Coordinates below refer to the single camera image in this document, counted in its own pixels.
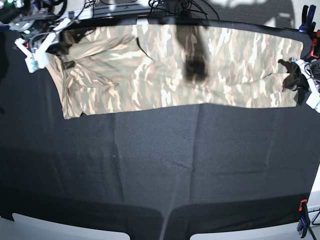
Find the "black cloth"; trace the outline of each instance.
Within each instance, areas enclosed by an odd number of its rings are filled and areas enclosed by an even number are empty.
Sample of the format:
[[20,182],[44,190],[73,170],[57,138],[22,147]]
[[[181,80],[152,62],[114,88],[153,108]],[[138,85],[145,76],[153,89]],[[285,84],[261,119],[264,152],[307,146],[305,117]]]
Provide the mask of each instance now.
[[[285,34],[306,48],[311,43],[301,33]],[[16,37],[0,33],[8,63],[0,82],[3,218],[18,213],[125,232],[132,240],[186,240],[298,221],[320,157],[320,115],[304,102],[64,120],[50,75],[28,73],[25,56],[13,48]]]

